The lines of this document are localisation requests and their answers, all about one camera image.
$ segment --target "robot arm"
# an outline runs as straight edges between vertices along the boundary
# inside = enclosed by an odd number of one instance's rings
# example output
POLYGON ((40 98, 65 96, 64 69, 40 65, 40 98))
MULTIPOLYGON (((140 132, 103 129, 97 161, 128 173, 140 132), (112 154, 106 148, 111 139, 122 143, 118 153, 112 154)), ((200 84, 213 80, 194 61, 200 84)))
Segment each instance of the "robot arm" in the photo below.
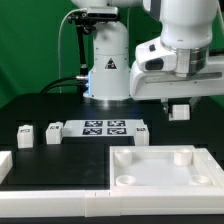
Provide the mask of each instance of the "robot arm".
POLYGON ((142 0, 71 0, 79 8, 93 6, 135 7, 142 4, 142 0))
POLYGON ((209 58, 218 0, 143 0, 161 36, 139 45, 130 91, 135 100, 222 95, 224 58, 209 58))

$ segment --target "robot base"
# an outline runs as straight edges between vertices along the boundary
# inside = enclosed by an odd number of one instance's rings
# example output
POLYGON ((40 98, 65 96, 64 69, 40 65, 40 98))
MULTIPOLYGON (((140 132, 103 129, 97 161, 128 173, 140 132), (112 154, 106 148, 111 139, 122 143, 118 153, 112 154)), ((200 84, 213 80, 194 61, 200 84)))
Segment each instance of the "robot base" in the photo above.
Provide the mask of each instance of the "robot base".
POLYGON ((104 99, 94 99, 92 95, 88 93, 83 94, 83 102, 86 104, 91 104, 99 107, 122 107, 127 104, 132 104, 134 101, 132 98, 127 99, 113 99, 113 100, 104 100, 104 99))

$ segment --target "white block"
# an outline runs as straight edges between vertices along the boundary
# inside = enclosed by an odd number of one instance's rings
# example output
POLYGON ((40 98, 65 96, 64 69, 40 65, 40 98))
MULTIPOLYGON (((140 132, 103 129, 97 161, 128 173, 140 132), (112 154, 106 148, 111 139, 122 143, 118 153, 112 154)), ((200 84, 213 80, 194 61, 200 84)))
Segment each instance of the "white block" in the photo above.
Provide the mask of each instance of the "white block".
POLYGON ((0 184, 12 168, 12 153, 9 151, 0 152, 0 184))
POLYGON ((134 141, 136 146, 149 145, 149 130, 147 125, 144 125, 143 127, 136 127, 134 141))
POLYGON ((20 126, 18 133, 17 133, 17 142, 18 148, 33 148, 33 126, 31 125, 24 125, 20 126))
POLYGON ((169 115, 170 121, 190 120, 190 105, 173 105, 172 114, 169 115))
POLYGON ((51 123, 46 131, 46 140, 48 145, 61 144, 63 123, 51 123))

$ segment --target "white platform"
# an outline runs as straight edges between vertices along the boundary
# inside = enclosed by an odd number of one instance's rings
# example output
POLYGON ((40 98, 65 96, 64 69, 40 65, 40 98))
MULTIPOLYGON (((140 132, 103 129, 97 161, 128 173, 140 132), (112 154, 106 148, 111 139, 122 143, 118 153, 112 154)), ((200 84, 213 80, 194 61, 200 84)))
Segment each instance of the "white platform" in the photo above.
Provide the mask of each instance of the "white platform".
POLYGON ((110 183, 106 191, 0 192, 0 217, 224 213, 224 171, 206 149, 111 147, 110 183))

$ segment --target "circular recess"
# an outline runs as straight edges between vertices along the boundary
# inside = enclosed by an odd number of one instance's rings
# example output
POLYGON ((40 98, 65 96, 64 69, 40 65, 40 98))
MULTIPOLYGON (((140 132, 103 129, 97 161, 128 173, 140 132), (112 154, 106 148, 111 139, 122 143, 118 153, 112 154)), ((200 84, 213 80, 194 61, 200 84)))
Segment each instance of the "circular recess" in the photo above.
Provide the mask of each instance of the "circular recess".
POLYGON ((116 185, 119 187, 133 186, 136 183, 136 178, 129 175, 123 175, 116 178, 116 185))
POLYGON ((212 185, 212 180, 203 175, 194 175, 190 179, 190 185, 212 185))

